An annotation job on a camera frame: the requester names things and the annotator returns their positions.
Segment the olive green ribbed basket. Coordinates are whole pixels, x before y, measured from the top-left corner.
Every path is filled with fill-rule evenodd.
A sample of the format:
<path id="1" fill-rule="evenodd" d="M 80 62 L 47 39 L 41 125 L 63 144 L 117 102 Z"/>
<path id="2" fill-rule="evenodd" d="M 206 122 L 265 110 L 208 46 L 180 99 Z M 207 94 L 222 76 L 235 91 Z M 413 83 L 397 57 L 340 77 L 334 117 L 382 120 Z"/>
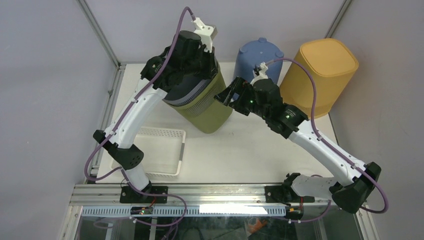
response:
<path id="1" fill-rule="evenodd" d="M 217 66 L 217 73 L 211 83 L 192 102 L 183 106 L 172 106 L 187 121 L 205 134 L 217 131 L 232 114 L 232 109 L 222 105 L 214 99 L 214 96 L 222 92 L 227 86 L 221 72 L 221 66 Z"/>

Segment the blue plastic bucket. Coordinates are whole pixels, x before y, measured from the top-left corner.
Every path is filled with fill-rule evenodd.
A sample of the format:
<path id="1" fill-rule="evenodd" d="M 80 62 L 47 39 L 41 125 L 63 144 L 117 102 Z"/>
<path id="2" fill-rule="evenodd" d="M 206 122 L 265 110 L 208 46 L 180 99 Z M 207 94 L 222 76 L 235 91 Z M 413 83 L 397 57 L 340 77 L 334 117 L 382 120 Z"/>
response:
<path id="1" fill-rule="evenodd" d="M 238 50 L 232 78 L 241 77 L 250 82 L 255 77 L 255 67 L 284 56 L 284 52 L 265 37 L 249 41 Z"/>

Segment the yellow ribbed basket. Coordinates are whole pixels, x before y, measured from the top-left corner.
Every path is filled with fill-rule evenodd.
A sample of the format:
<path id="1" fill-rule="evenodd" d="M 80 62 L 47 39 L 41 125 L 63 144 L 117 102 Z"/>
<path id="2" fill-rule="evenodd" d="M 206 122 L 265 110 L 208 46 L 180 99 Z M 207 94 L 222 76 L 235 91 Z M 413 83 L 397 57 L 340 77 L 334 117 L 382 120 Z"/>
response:
<path id="1" fill-rule="evenodd" d="M 359 62 L 339 40 L 323 38 L 302 44 L 280 84 L 282 101 L 311 115 L 316 87 L 314 117 L 329 113 L 355 72 Z"/>

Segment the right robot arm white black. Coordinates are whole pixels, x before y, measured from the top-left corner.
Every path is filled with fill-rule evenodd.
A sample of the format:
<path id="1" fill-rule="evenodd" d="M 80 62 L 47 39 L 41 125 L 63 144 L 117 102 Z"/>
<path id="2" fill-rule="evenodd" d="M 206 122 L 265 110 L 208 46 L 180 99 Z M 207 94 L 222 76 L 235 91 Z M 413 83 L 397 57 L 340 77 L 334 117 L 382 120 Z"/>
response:
<path id="1" fill-rule="evenodd" d="M 282 196 L 287 202 L 294 203 L 304 196 L 328 199 L 354 214 L 375 189 L 381 167 L 375 162 L 365 163 L 350 156 L 314 130 L 304 112 L 283 102 L 279 87 L 271 79 L 251 84 L 237 77 L 214 99 L 243 115 L 259 116 L 273 132 L 302 147 L 332 174 L 332 177 L 288 174 L 282 184 Z"/>

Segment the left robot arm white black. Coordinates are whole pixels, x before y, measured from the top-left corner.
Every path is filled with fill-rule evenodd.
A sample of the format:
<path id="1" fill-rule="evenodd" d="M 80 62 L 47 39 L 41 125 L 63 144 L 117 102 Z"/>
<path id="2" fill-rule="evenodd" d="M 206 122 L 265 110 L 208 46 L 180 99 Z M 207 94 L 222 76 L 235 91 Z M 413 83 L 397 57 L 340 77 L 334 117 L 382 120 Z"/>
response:
<path id="1" fill-rule="evenodd" d="M 218 73 L 212 45 L 216 31 L 181 30 L 172 45 L 150 58 L 141 71 L 141 81 L 118 118 L 105 130 L 96 130 L 94 139 L 120 165 L 134 185 L 131 197 L 145 203 L 151 196 L 151 182 L 141 161 L 144 153 L 134 140 L 147 116 L 165 101 L 172 107 L 193 104 Z"/>

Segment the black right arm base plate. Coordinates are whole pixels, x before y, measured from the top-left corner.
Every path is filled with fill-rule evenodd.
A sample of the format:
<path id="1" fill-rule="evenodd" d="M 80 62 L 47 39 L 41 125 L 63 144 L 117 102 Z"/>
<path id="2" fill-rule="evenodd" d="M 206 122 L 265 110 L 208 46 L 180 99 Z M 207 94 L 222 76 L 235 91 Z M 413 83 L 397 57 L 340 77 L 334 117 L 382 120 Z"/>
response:
<path id="1" fill-rule="evenodd" d="M 290 187 L 283 185 L 266 185 L 264 187 L 264 195 L 266 203 L 282 203 L 282 204 L 300 204 L 314 203 L 313 196 L 297 195 Z"/>

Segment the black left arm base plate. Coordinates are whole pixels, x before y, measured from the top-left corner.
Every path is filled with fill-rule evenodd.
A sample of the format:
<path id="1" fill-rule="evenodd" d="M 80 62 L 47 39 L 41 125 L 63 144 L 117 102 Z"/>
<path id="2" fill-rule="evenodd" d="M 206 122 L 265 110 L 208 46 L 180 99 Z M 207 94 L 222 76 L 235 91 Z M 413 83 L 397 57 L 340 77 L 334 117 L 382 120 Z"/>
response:
<path id="1" fill-rule="evenodd" d="M 119 202 L 121 204 L 150 204 L 155 200 L 156 204 L 166 204 L 168 202 L 169 187 L 158 185 L 152 186 L 149 194 L 156 194 L 158 196 L 143 195 L 135 192 L 130 186 L 123 186 Z"/>

